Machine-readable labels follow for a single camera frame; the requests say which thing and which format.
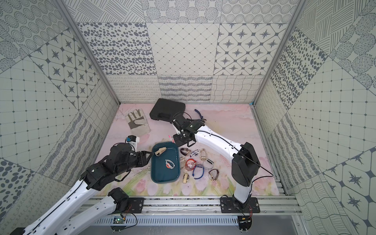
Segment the cream leather strap watch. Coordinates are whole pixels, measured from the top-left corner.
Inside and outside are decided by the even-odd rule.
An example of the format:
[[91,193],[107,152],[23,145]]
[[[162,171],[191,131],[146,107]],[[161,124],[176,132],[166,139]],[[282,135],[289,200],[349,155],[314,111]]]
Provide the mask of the cream leather strap watch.
[[155,154],[157,157],[159,157],[159,156],[161,156],[166,150],[167,150],[166,147],[162,147],[162,148],[159,148],[158,150],[156,150],[156,151],[154,152],[154,154]]

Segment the dark brown leather watch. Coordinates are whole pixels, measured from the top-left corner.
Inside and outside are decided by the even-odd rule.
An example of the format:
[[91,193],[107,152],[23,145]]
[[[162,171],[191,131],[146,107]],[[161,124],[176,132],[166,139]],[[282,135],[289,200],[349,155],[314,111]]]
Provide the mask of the dark brown leather watch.
[[183,147],[183,148],[180,149],[180,153],[183,156],[190,156],[192,151],[189,148]]

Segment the white pink digital watch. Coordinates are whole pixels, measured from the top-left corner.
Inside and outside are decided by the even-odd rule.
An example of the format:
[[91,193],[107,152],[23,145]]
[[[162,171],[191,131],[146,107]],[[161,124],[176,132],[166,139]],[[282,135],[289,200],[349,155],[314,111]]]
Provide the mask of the white pink digital watch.
[[169,137],[169,140],[171,141],[171,142],[173,142],[173,143],[175,143],[175,140],[174,140],[174,138],[172,137],[172,136],[168,136]]

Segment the orange white kids watch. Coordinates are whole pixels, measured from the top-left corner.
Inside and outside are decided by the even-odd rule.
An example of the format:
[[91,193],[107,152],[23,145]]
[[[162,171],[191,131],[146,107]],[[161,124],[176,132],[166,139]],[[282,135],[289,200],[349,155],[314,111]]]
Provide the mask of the orange white kids watch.
[[168,169],[174,169],[175,168],[175,163],[172,160],[166,159],[165,160],[165,166]]

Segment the red transparent watch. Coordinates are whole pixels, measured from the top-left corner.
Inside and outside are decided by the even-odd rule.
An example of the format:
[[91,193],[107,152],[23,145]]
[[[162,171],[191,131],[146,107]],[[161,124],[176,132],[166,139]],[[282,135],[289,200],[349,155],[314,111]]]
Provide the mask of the red transparent watch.
[[188,159],[185,163],[185,170],[193,171],[196,168],[197,161],[194,159]]

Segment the blue strap watch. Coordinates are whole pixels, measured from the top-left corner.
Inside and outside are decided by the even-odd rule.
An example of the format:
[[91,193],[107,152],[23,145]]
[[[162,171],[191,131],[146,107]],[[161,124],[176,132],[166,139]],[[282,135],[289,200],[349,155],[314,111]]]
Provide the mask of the blue strap watch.
[[192,177],[194,180],[199,180],[201,179],[205,174],[205,168],[203,167],[202,164],[197,164],[195,168],[193,169],[192,172]]

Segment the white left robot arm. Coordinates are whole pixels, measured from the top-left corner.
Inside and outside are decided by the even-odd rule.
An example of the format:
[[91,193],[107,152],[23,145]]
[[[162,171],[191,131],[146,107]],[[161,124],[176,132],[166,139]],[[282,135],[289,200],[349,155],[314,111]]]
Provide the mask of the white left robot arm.
[[121,188],[115,188],[82,216],[71,218],[86,201],[105,186],[114,181],[118,182],[117,176],[128,176],[133,168],[148,165],[153,153],[136,151],[136,146],[136,143],[113,145],[109,155],[89,166],[74,186],[46,213],[27,227],[14,229],[12,234],[56,235],[64,223],[67,223],[65,233],[77,234],[104,215],[130,211],[129,196]]

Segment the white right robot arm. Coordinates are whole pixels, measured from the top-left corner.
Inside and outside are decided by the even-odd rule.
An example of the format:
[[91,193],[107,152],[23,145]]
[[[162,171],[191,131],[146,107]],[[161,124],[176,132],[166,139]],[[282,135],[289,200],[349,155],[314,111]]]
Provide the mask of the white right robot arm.
[[236,143],[215,133],[203,119],[189,119],[177,114],[170,123],[177,132],[173,138],[178,147],[200,143],[229,161],[232,177],[237,183],[233,198],[238,203],[247,203],[251,197],[252,182],[261,167],[254,147],[248,142]]

